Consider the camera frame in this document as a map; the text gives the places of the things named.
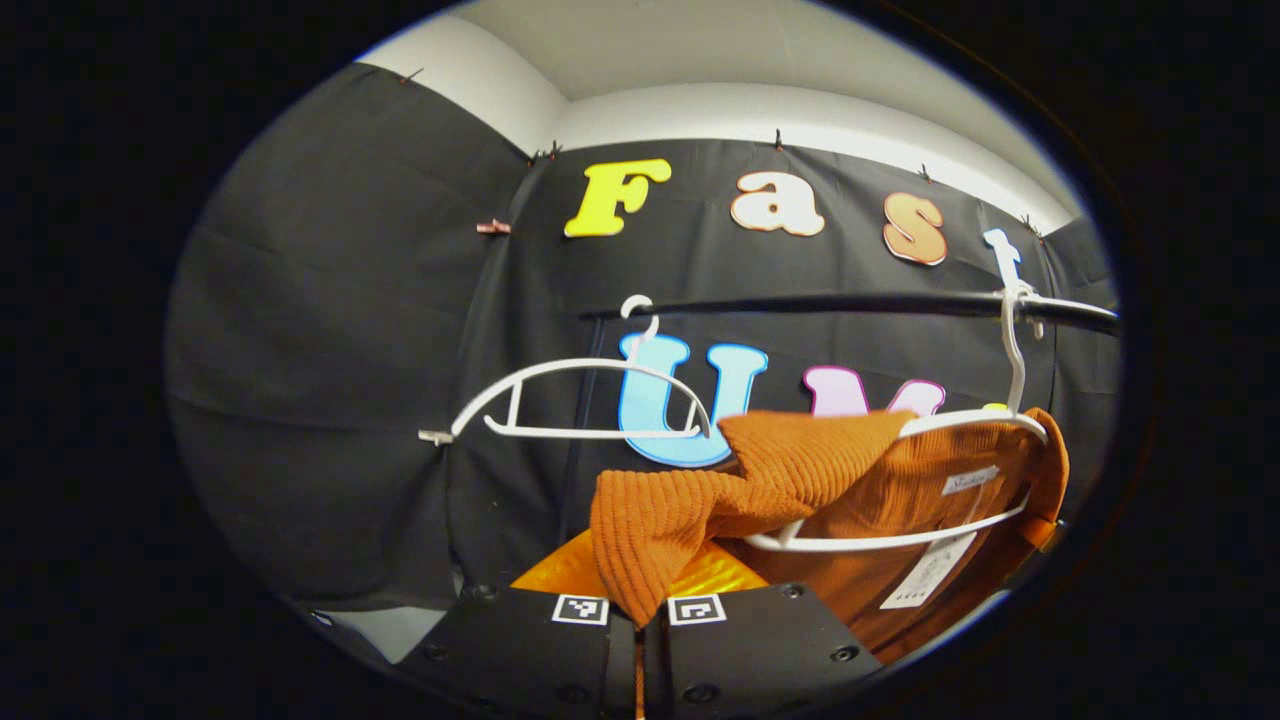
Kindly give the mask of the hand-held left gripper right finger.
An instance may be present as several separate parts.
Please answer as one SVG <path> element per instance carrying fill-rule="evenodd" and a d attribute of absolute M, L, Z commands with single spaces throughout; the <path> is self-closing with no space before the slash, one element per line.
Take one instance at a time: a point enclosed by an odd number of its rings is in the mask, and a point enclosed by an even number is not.
<path fill-rule="evenodd" d="M 646 719 L 800 719 L 882 667 L 814 589 L 768 584 L 705 544 L 644 632 L 643 710 Z"/>

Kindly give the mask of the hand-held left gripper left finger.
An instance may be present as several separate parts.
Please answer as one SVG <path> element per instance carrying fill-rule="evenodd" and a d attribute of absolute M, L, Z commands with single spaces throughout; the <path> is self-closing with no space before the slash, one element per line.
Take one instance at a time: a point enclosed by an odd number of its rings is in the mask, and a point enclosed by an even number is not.
<path fill-rule="evenodd" d="M 398 669 L 485 719 L 640 719 L 643 652 L 582 532 L 509 585 L 467 585 Z"/>

